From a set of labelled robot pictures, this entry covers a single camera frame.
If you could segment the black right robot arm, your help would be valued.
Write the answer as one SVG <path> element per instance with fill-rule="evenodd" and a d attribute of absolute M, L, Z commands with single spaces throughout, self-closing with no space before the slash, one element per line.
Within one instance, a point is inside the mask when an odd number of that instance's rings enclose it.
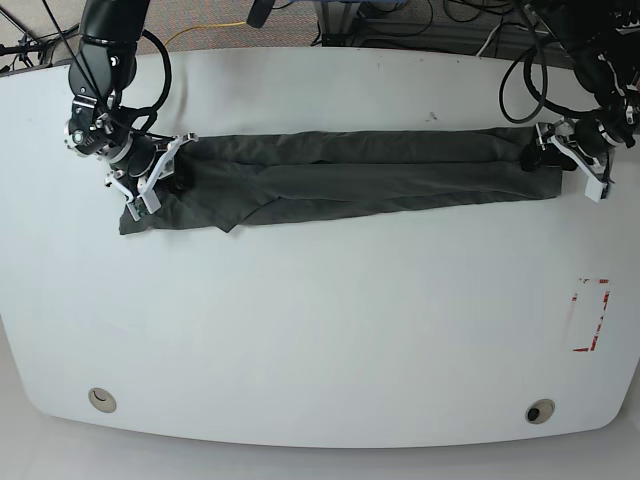
<path fill-rule="evenodd" d="M 147 1 L 88 1 L 68 73 L 74 98 L 65 144 L 82 157 L 94 156 L 110 166 L 105 185 L 124 195 L 135 220 L 160 209 L 156 183 L 175 174 L 179 149 L 198 140 L 194 133 L 169 137 L 150 132 L 173 75 L 166 47 L 144 28 L 148 8 Z M 142 38 L 161 55 L 163 87 L 151 105 L 125 107 L 122 94 L 136 75 Z"/>

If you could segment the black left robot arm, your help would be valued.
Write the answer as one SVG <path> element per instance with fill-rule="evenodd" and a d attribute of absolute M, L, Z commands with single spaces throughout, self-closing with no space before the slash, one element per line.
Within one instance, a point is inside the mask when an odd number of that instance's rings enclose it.
<path fill-rule="evenodd" d="M 520 55 L 525 86 L 538 102 L 561 116 L 538 124 L 534 162 L 550 149 L 588 177 L 598 201 L 612 184 L 614 149 L 632 148 L 639 134 L 639 3 L 637 1 L 514 1 L 533 45 Z M 548 100 L 545 48 L 557 44 L 574 75 L 598 107 L 575 111 Z"/>

